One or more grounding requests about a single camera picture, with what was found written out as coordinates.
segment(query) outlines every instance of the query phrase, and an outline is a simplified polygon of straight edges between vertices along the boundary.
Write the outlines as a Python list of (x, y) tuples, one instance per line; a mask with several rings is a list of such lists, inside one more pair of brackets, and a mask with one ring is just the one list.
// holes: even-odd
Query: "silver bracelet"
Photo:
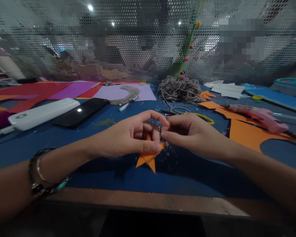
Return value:
[(39, 162), (40, 162), (41, 158), (42, 158), (44, 155), (46, 155), (47, 153), (49, 153), (50, 151), (52, 151), (52, 150), (48, 150), (48, 151), (46, 151), (45, 153), (43, 153), (43, 154), (37, 159), (37, 161), (36, 161), (36, 170), (37, 170), (37, 173), (38, 173), (39, 177), (41, 178), (41, 180), (45, 181), (46, 183), (49, 183), (49, 184), (61, 183), (61, 182), (63, 182), (63, 180), (60, 181), (60, 182), (49, 181), (49, 180), (45, 179), (45, 178), (43, 177), (43, 175), (40, 173)]

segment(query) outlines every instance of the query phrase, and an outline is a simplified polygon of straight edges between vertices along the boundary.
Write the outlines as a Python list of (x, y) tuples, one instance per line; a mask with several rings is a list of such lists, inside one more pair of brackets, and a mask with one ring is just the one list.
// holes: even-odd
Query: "table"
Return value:
[[(251, 105), (296, 116), (295, 112), (285, 108), (264, 101), (258, 104), (250, 98), (235, 100), (220, 97), (213, 100), (218, 104)], [(17, 103), (19, 100), (7, 100), (0, 102), (0, 106), (10, 108)], [(230, 121), (213, 110), (181, 103), (175, 105), (210, 117), (219, 132), (228, 134)], [(0, 137), (0, 168), (27, 160), (40, 149), (61, 147), (91, 136), (121, 119), (148, 109), (158, 111), (168, 107), (159, 99), (134, 102), (122, 112), (118, 111), (118, 106), (106, 106), (73, 130), (47, 122), (25, 132), (14, 131)], [(289, 123), (290, 130), (296, 134), (296, 120), (282, 121)], [(296, 168), (294, 143), (268, 140), (261, 145), (261, 150)], [(138, 154), (132, 154), (117, 159), (93, 160), (74, 172), (67, 187), (49, 200), (259, 219), (282, 220), (287, 217), (287, 213), (244, 174), (222, 162), (199, 158), (188, 150), (171, 146), (157, 156), (155, 175), (145, 165), (136, 169), (137, 158)]]

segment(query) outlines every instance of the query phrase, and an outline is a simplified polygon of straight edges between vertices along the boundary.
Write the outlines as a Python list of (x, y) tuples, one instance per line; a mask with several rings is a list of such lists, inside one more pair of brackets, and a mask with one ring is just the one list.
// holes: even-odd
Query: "yellow pom pom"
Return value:
[(197, 21), (196, 24), (195, 24), (195, 29), (198, 29), (201, 27), (201, 21)]

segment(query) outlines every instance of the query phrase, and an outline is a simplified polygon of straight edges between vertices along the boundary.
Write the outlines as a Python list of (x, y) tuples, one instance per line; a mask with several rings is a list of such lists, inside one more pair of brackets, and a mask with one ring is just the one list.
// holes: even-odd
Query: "metal mesh partition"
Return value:
[[(159, 81), (189, 78), (267, 84), (296, 64), (296, 0), (0, 0), (0, 49), (26, 77)], [(222, 60), (220, 19), (263, 19), (260, 60)]]

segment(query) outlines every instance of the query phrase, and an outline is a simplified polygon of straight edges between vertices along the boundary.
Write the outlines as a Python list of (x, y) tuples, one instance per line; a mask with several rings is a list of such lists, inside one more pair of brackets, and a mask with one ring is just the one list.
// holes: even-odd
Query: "wooden table edge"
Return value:
[(108, 207), (223, 215), (268, 221), (293, 217), (272, 201), (65, 187), (47, 200)]

